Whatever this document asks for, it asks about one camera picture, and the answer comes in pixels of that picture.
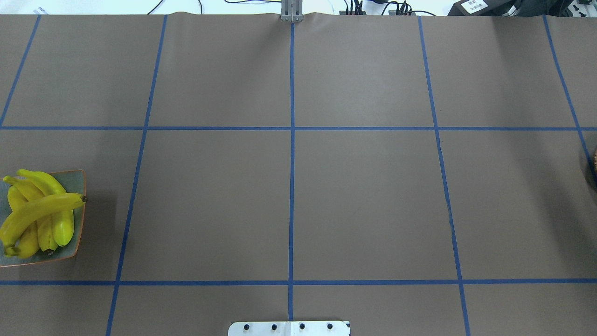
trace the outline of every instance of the bowl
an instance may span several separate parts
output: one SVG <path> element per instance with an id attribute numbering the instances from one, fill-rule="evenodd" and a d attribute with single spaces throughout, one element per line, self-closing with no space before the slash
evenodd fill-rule
<path id="1" fill-rule="evenodd" d="M 87 182 L 85 180 L 85 172 L 83 170 L 68 170 L 64 172 L 50 173 L 54 178 L 62 184 L 68 193 L 79 193 L 86 195 Z M 0 182 L 0 223 L 11 213 L 8 199 L 6 197 L 9 184 Z M 52 255 L 47 255 L 42 251 L 37 251 L 32 257 L 27 259 L 20 259 L 17 256 L 7 257 L 0 250 L 0 267 L 19 266 L 29 264 L 39 264 L 42 262 L 58 261 L 75 256 L 79 250 L 79 243 L 81 242 L 81 232 L 83 230 L 83 218 L 85 216 L 85 205 L 74 210 L 75 214 L 75 232 L 70 242 L 63 247 L 58 247 Z"/>

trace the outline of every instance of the table surface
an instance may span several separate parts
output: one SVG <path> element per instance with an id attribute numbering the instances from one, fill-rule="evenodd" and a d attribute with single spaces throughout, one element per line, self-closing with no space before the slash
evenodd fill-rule
<path id="1" fill-rule="evenodd" d="M 456 0 L 409 0 L 408 3 L 415 10 L 424 10 L 438 16 L 446 16 Z M 43 13 L 43 8 L 48 14 L 146 14 L 159 3 L 159 0 L 5 0 L 0 2 L 2 14 L 36 14 Z M 249 2 L 244 4 L 227 4 L 224 0 L 201 0 L 204 14 L 261 14 L 280 13 L 280 4 Z M 589 17 L 597 17 L 597 10 L 591 5 L 578 5 L 579 9 Z M 363 10 L 369 15 L 379 15 L 385 5 L 364 0 Z M 344 0 L 304 0 L 304 13 L 339 14 L 345 10 Z M 178 11 L 187 13 L 200 13 L 197 0 L 165 0 L 156 8 L 153 14 L 171 14 Z"/>
<path id="2" fill-rule="evenodd" d="M 0 16 L 2 173 L 89 198 L 76 257 L 0 268 L 0 330 L 593 335 L 596 27 Z"/>

